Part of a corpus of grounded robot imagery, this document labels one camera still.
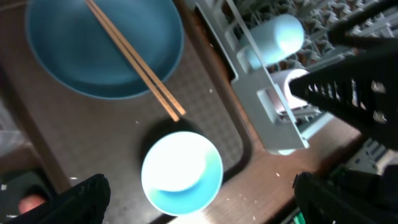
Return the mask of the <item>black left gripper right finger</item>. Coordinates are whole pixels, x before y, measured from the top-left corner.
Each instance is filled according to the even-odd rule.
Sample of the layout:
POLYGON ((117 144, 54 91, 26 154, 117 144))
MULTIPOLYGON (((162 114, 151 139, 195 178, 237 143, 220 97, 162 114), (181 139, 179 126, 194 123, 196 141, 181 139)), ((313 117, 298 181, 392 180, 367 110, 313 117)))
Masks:
POLYGON ((397 223, 397 178, 346 171, 325 181, 302 172, 294 183, 306 223, 397 223))

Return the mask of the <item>pink cup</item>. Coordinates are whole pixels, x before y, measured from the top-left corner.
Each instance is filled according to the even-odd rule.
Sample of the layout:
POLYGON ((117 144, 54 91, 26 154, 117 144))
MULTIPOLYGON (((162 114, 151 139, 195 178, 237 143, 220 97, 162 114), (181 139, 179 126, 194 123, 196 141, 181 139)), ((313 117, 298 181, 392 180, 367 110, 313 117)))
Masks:
MULTIPOLYGON (((299 78, 301 76, 306 75, 308 72, 301 68, 295 68, 290 70, 284 70, 281 72, 275 72, 271 74, 272 81, 277 84, 283 93, 283 96, 288 102, 290 109, 296 109, 302 106, 307 106, 308 103, 306 101, 301 100, 300 98, 295 97, 290 90, 289 82, 295 78, 299 78)), ((284 112, 285 108, 281 103, 278 95, 274 91, 267 91, 271 102, 274 105, 276 112, 284 112)))

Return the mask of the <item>light blue bowl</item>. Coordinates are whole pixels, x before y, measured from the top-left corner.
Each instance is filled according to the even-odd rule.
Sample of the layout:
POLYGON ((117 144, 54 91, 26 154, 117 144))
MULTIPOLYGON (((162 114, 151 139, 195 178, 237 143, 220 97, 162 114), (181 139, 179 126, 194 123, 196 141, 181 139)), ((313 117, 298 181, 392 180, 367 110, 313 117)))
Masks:
POLYGON ((141 182, 148 201, 170 216, 203 210, 223 182, 216 146, 201 134, 177 131, 157 140, 144 157, 141 182))

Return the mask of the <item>orange carrot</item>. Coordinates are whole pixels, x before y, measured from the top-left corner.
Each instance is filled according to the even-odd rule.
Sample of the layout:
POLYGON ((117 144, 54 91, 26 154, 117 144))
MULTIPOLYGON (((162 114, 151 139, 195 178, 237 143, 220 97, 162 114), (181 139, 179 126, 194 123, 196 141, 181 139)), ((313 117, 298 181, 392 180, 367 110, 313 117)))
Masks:
POLYGON ((37 194, 28 195, 19 202, 18 205, 19 213, 20 214, 26 213, 45 202, 46 199, 44 199, 40 195, 37 194))

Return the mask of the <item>grey dishwasher rack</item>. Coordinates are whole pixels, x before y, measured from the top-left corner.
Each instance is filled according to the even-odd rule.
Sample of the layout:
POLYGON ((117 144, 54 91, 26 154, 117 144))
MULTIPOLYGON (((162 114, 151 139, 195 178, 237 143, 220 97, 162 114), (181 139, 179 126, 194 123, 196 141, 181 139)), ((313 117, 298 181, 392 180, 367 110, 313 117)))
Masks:
POLYGON ((290 109, 271 74, 301 68, 316 72, 382 46, 397 47, 396 1, 193 1, 234 73, 231 86, 264 147, 287 156, 336 117, 308 103, 290 109), (302 48, 266 65, 250 29, 279 15, 296 17, 305 31, 302 48), (276 112, 267 91, 277 93, 276 112))

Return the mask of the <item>light blue cup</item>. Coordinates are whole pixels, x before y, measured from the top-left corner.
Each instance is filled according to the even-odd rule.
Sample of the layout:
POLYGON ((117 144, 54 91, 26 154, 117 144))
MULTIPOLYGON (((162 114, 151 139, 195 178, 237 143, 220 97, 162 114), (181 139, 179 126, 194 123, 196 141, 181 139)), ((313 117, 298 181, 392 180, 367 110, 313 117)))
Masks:
POLYGON ((250 29, 266 65, 273 65, 298 52, 305 40, 300 21, 289 14, 279 15, 250 29))

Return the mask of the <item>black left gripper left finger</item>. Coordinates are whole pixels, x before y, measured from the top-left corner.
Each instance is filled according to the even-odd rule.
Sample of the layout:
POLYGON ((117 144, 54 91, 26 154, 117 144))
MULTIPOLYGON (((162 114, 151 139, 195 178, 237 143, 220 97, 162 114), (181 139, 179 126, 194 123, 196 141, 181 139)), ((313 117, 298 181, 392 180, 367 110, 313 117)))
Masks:
POLYGON ((95 174, 7 224, 102 224, 111 197, 103 174, 95 174))

